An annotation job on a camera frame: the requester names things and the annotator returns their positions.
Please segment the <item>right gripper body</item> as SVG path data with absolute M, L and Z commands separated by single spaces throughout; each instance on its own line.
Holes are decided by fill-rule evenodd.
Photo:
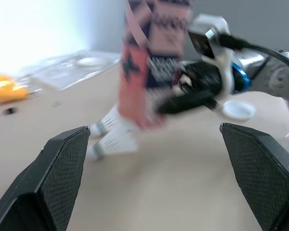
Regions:
M 234 90 L 234 85 L 230 90 L 225 89 L 220 69 L 204 61 L 180 62 L 176 80 L 175 86 L 187 95 L 223 96 L 232 94 Z

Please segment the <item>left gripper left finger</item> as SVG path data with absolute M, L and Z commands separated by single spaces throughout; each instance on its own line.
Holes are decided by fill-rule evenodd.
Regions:
M 79 127 L 47 141 L 0 199 L 0 231 L 67 229 L 81 184 L 89 136 L 88 127 Z

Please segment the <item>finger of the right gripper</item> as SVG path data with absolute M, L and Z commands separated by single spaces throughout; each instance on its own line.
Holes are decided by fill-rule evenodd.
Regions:
M 159 105 L 156 112 L 160 115 L 175 115 L 201 106 L 212 110 L 216 105 L 214 94 L 210 90 L 201 90 L 172 96 Z

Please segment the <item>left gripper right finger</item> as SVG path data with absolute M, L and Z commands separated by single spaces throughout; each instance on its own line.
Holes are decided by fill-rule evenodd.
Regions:
M 222 123 L 235 178 L 263 231 L 289 231 L 289 153 L 269 134 Z

